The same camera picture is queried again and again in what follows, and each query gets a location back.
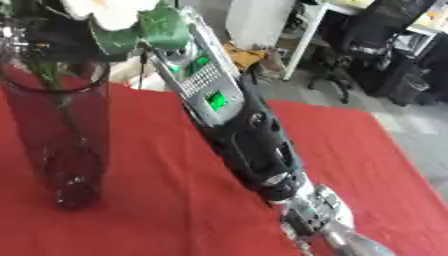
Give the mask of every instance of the white flower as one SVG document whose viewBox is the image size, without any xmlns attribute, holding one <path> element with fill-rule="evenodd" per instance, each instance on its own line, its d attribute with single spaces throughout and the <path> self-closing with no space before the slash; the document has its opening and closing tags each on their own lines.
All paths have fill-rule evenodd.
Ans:
<svg viewBox="0 0 448 256">
<path fill-rule="evenodd" d="M 61 0 L 67 12 L 76 20 L 90 14 L 98 25 L 109 31 L 130 28 L 138 20 L 139 11 L 154 9 L 159 0 Z"/>
</svg>

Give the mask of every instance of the clear glass vase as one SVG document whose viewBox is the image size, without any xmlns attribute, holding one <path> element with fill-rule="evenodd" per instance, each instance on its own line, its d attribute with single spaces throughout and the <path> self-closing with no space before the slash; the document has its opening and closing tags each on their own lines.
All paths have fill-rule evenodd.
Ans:
<svg viewBox="0 0 448 256">
<path fill-rule="evenodd" d="M 0 77 L 25 153 L 53 201 L 85 208 L 100 197 L 109 155 L 108 64 L 70 64 L 48 89 L 21 63 Z"/>
</svg>

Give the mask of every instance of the desk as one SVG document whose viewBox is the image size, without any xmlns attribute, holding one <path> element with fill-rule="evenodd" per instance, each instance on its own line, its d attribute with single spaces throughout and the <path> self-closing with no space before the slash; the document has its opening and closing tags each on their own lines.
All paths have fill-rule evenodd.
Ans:
<svg viewBox="0 0 448 256">
<path fill-rule="evenodd" d="M 342 2 L 341 0 L 328 0 L 323 1 L 319 5 L 316 6 L 307 6 L 307 12 L 309 12 L 310 17 L 312 19 L 308 23 L 308 26 L 303 34 L 296 50 L 294 51 L 290 62 L 286 68 L 286 74 L 284 80 L 289 80 L 296 70 L 297 65 L 300 63 L 300 60 L 305 53 L 305 50 L 308 48 L 308 45 L 311 42 L 314 34 L 316 33 L 319 25 L 325 17 L 325 14 L 328 11 L 334 11 L 345 15 L 355 15 L 359 13 L 363 8 L 365 8 L 368 4 L 347 4 L 346 2 Z M 420 47 L 415 52 L 415 55 L 419 55 L 435 38 L 438 34 L 438 30 L 429 28 L 426 26 L 422 26 L 420 24 L 413 24 L 408 28 L 408 31 L 422 34 L 427 36 L 426 40 L 421 43 Z"/>
<path fill-rule="evenodd" d="M 344 198 L 360 232 L 397 255 L 446 255 L 447 208 L 368 113 L 269 104 L 310 178 Z M 173 93 L 114 84 L 109 109 L 103 198 L 67 213 L 36 181 L 0 91 L 1 255 L 298 255 L 277 214 L 236 181 Z"/>
</svg>

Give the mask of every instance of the prosthetic arm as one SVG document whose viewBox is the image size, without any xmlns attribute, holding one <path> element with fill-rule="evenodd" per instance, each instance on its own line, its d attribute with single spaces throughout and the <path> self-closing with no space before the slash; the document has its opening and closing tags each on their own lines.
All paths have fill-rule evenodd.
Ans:
<svg viewBox="0 0 448 256">
<path fill-rule="evenodd" d="M 152 49 L 150 59 L 235 177 L 280 209 L 288 238 L 303 247 L 308 237 L 322 235 L 336 255 L 394 255 L 355 233 L 353 215 L 334 191 L 312 184 L 278 118 L 244 82 L 213 31 L 193 9 L 182 13 L 190 25 L 187 46 Z"/>
</svg>

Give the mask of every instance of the floor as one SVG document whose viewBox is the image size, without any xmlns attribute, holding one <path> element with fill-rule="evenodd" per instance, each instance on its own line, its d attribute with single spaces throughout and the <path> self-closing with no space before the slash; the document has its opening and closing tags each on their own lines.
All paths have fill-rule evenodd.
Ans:
<svg viewBox="0 0 448 256">
<path fill-rule="evenodd" d="M 218 0 L 186 0 L 185 5 L 197 8 L 218 37 L 226 40 L 225 19 L 230 1 L 226 0 L 219 8 L 214 2 Z M 298 70 L 288 82 L 261 82 L 259 88 L 269 99 L 355 108 L 372 113 L 422 176 L 448 202 L 448 105 L 401 108 L 387 99 L 366 96 L 358 88 L 351 92 L 350 103 L 343 105 L 338 101 L 339 94 L 334 86 L 323 81 L 317 84 L 316 90 L 309 91 L 306 89 L 308 80 L 309 74 Z"/>
</svg>

